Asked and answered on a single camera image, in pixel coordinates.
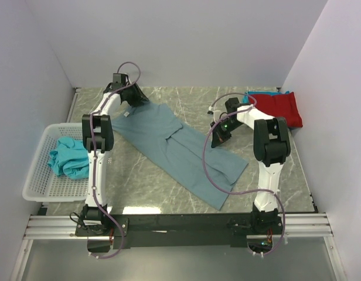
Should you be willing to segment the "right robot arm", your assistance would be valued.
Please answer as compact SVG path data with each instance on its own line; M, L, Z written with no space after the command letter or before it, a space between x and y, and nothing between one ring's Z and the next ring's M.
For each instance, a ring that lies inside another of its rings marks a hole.
M280 175L291 145L286 119L263 113L253 103L241 103L237 97L225 102L226 112L211 123L208 136L216 148L231 138L231 132L245 124L253 130L253 153L258 161L258 189L253 203L250 228L262 234L281 227L278 216Z

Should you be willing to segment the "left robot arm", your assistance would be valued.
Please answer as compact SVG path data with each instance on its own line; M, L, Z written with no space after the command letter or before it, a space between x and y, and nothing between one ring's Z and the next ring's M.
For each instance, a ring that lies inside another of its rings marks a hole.
M91 113L82 116L82 141L88 152L89 172L87 197L77 223L79 229L104 235L114 228L107 215L105 196L107 163L114 146L111 116L123 102L140 107L147 101L136 81L131 82L127 74L114 73L100 103Z

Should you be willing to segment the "grey blue t shirt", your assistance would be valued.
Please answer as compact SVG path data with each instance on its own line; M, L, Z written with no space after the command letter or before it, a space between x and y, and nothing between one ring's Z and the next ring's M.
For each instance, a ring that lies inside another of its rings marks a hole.
M178 119L166 104L128 107L113 130L211 207L221 210L248 163Z

